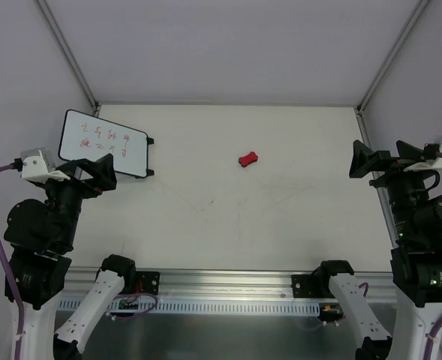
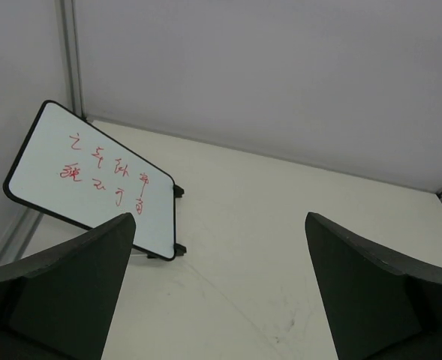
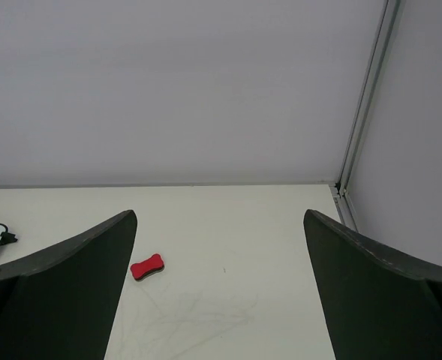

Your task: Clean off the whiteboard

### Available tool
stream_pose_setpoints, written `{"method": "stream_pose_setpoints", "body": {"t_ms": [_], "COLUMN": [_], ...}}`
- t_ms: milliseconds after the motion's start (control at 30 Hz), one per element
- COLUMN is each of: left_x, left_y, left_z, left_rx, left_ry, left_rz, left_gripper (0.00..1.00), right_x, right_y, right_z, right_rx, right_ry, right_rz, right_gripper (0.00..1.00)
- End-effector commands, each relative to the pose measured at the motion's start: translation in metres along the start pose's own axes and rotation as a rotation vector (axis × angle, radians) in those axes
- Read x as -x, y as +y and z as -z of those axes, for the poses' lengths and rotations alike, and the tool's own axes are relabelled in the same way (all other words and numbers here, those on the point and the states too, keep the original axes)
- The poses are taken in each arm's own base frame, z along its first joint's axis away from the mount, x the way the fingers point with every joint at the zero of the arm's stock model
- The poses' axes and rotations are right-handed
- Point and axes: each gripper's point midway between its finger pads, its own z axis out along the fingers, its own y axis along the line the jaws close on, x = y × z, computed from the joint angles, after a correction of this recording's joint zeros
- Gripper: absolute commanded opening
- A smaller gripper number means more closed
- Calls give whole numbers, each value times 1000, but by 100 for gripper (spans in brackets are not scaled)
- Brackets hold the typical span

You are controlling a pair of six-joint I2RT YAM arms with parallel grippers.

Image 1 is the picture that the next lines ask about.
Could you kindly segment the small black-framed whiteboard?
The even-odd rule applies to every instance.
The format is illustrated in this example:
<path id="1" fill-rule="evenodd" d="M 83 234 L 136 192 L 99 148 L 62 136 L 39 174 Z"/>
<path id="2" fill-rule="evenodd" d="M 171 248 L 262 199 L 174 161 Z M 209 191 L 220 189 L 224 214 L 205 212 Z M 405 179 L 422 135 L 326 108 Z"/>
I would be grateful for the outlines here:
<path id="1" fill-rule="evenodd" d="M 153 138 L 144 131 L 69 109 L 58 156 L 64 161 L 96 161 L 111 154 L 116 172 L 144 179 L 154 175 L 149 168 L 149 147 L 153 144 Z"/>

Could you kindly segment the red bone-shaped eraser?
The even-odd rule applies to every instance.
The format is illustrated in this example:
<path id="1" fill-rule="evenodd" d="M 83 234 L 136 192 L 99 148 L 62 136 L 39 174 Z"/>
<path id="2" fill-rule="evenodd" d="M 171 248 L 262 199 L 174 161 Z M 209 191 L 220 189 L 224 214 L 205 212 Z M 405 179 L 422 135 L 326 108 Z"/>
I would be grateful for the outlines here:
<path id="1" fill-rule="evenodd" d="M 258 155 L 256 152 L 251 151 L 248 154 L 241 156 L 238 159 L 238 163 L 241 167 L 245 168 L 251 164 L 254 164 L 258 161 Z"/>

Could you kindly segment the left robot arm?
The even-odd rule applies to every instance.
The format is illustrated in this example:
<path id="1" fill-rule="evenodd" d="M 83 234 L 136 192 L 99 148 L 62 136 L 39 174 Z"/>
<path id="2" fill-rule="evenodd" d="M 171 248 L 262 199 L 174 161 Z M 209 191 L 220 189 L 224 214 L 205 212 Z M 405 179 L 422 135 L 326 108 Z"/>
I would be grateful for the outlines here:
<path id="1" fill-rule="evenodd" d="M 38 150 L 11 164 L 22 179 L 44 189 L 47 196 L 43 202 L 23 200 L 8 214 L 4 239 L 14 251 L 5 295 L 20 306 L 14 318 L 13 359 L 81 359 L 108 305 L 136 286 L 135 262 L 109 255 L 79 307 L 63 326 L 55 327 L 71 266 L 66 255 L 74 249 L 83 200 L 116 189 L 113 163 L 113 155 L 106 154 L 95 161 L 83 158 L 52 166 L 46 152 Z"/>

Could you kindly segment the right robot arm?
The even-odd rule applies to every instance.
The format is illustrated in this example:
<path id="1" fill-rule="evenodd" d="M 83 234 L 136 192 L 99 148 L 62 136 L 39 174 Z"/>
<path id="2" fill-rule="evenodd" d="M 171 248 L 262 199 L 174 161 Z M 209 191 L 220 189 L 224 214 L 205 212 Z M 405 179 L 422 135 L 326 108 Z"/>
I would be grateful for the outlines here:
<path id="1" fill-rule="evenodd" d="M 430 197 L 427 179 L 440 181 L 442 142 L 417 148 L 396 143 L 397 155 L 353 143 L 349 176 L 369 173 L 388 194 L 396 244 L 391 251 L 397 294 L 395 328 L 377 320 L 350 264 L 328 260 L 312 273 L 317 291 L 340 305 L 356 340 L 357 359 L 432 359 L 442 335 L 442 194 Z"/>

